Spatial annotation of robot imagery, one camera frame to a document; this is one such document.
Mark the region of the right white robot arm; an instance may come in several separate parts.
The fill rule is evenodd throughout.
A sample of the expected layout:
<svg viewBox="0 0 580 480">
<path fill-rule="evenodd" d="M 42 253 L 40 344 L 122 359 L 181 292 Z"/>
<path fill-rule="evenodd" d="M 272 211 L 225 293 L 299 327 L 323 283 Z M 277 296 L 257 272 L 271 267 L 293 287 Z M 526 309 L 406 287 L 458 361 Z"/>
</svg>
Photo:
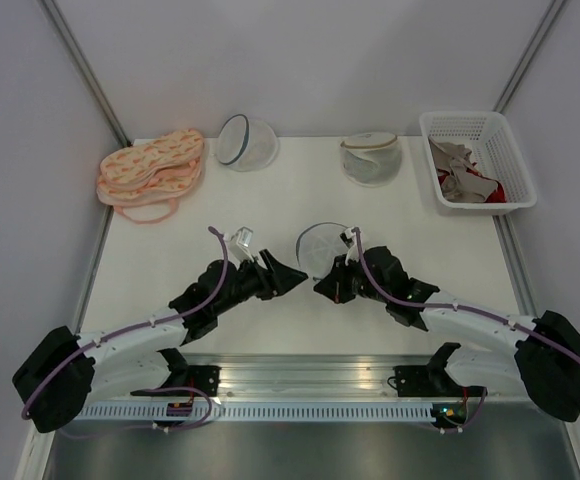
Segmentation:
<svg viewBox="0 0 580 480">
<path fill-rule="evenodd" d="M 580 333 L 563 315 L 504 315 L 461 303 L 409 276 L 385 246 L 350 260 L 337 256 L 314 290 L 336 304 L 357 297 L 381 302 L 406 327 L 450 337 L 431 358 L 429 388 L 448 395 L 459 386 L 527 395 L 566 422 L 580 415 Z"/>
</svg>

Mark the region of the blue-trimmed mesh laundry bag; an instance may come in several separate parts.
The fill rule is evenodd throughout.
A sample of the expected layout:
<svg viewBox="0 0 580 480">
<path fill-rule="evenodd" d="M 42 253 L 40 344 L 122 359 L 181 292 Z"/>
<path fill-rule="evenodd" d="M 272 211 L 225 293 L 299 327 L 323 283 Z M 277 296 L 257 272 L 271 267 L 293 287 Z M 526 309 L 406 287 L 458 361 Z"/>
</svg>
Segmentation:
<svg viewBox="0 0 580 480">
<path fill-rule="evenodd" d="M 346 255 L 348 247 L 341 235 L 348 229 L 337 222 L 319 222 L 303 230 L 295 243 L 295 256 L 299 269 L 314 282 L 327 276 L 334 259 Z"/>
</svg>

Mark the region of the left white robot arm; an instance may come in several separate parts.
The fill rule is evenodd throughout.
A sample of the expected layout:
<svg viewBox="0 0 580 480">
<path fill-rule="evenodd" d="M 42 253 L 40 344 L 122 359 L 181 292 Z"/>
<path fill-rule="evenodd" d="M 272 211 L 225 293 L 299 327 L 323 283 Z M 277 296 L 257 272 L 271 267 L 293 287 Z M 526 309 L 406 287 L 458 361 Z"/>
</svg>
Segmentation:
<svg viewBox="0 0 580 480">
<path fill-rule="evenodd" d="M 112 332 L 54 328 L 13 375 L 21 416 L 38 432 L 50 433 L 100 400 L 155 389 L 179 395 L 188 384 L 179 347 L 203 338 L 222 314 L 249 299 L 281 297 L 307 278 L 262 250 L 257 259 L 239 265 L 213 261 L 163 310 L 137 324 Z"/>
</svg>

